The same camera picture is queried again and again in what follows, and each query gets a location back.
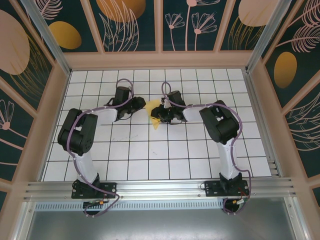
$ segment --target enclosure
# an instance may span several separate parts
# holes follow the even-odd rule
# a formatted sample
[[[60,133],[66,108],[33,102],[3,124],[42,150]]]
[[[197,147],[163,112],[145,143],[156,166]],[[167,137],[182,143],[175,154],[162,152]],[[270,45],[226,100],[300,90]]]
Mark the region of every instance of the enclosure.
[[[319,0],[3,0],[1,239],[319,239],[319,23]],[[86,218],[58,135],[121,79],[146,106],[96,129],[93,166],[120,199]],[[150,118],[163,82],[241,118],[243,212],[202,188],[222,158],[204,123]]]

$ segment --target yellow cloth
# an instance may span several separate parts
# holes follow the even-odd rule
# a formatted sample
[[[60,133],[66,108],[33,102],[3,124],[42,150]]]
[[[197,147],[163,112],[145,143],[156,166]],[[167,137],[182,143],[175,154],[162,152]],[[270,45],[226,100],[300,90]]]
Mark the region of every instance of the yellow cloth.
[[[155,99],[152,101],[148,101],[145,105],[145,110],[148,113],[149,118],[151,119],[152,125],[154,127],[155,130],[157,130],[159,124],[160,124],[160,119],[158,118],[154,118],[151,116],[151,111],[157,107],[159,107],[159,105],[161,104],[161,100],[160,99]]]

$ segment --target white tile floor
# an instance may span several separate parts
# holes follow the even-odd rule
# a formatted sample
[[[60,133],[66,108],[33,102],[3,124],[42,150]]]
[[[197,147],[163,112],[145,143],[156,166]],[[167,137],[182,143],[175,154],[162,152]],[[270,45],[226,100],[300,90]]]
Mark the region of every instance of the white tile floor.
[[[243,136],[236,142],[238,166],[249,169],[254,177],[271,176],[240,69],[105,70],[72,72],[44,181],[76,179],[73,162],[57,143],[68,110],[103,106],[114,96],[115,82],[121,78],[132,80],[135,95],[146,101],[162,97],[163,81],[169,82],[173,91],[179,90],[187,105],[223,100],[243,121]],[[218,178],[220,172],[217,145],[203,123],[160,124],[154,130],[144,109],[131,119],[98,128],[91,152],[100,179],[108,181],[209,179]]]

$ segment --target beige circle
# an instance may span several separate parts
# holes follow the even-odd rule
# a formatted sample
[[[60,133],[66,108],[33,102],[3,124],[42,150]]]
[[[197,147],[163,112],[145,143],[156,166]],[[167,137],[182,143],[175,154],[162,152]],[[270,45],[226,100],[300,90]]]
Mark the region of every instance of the beige circle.
[[[279,88],[288,87],[297,72],[297,59],[291,52],[280,54],[274,65],[274,81]]]
[[[55,21],[49,25],[56,42],[65,49],[80,47],[82,40],[80,33],[71,24],[65,21]]]
[[[249,27],[261,27],[268,23],[278,0],[241,0],[239,19]]]
[[[125,15],[125,9],[132,10],[136,19],[138,19],[146,9],[146,0],[96,0],[98,7],[101,12],[106,15],[109,19],[116,22],[130,22],[129,16]]]
[[[21,74],[30,57],[28,35],[10,14],[0,10],[0,69],[8,74]]]

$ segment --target flower illustration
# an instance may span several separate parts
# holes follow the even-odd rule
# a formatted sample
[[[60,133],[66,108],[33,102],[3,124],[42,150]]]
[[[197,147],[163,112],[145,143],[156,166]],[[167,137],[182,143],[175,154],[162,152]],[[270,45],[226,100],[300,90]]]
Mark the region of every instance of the flower illustration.
[[[181,13],[179,14],[172,14],[172,16],[170,15],[170,13],[165,15],[165,20],[166,23],[168,24],[169,28],[170,28],[170,34],[171,34],[171,43],[172,43],[172,47],[173,47],[173,51],[175,51],[175,45],[174,45],[174,39],[172,36],[172,29],[177,29],[177,28],[181,28],[185,25],[185,22],[182,21],[183,18],[181,16]]]
[[[214,25],[216,20],[214,18],[214,13],[210,14],[202,14],[199,19],[199,13],[192,14],[192,25],[195,33],[195,41],[194,41],[194,50],[197,50],[197,37],[199,34],[207,34],[212,33],[217,30],[217,25]]]
[[[208,0],[208,1],[204,1],[204,0],[186,0],[186,4],[188,4],[189,7],[195,7],[195,6],[199,6],[199,5],[212,5],[212,4],[218,4],[220,2],[220,0]]]
[[[186,0],[186,4],[188,4],[188,12],[186,14],[185,38],[184,38],[186,51],[188,51],[188,25],[189,25],[190,8],[195,6],[206,6],[206,5],[213,5],[218,3],[220,3],[220,0]]]
[[[6,103],[3,99],[0,100],[0,130],[5,130],[5,131],[9,130],[9,131],[13,132],[14,134],[26,139],[27,138],[26,136],[14,131],[10,128],[11,120],[12,120],[12,117],[14,114],[14,110],[15,110],[15,105],[11,101],[8,101],[8,104],[6,105]],[[7,144],[13,148],[19,149],[19,150],[24,149],[23,147],[15,145],[15,144],[8,142],[2,138],[0,138],[0,142]]]

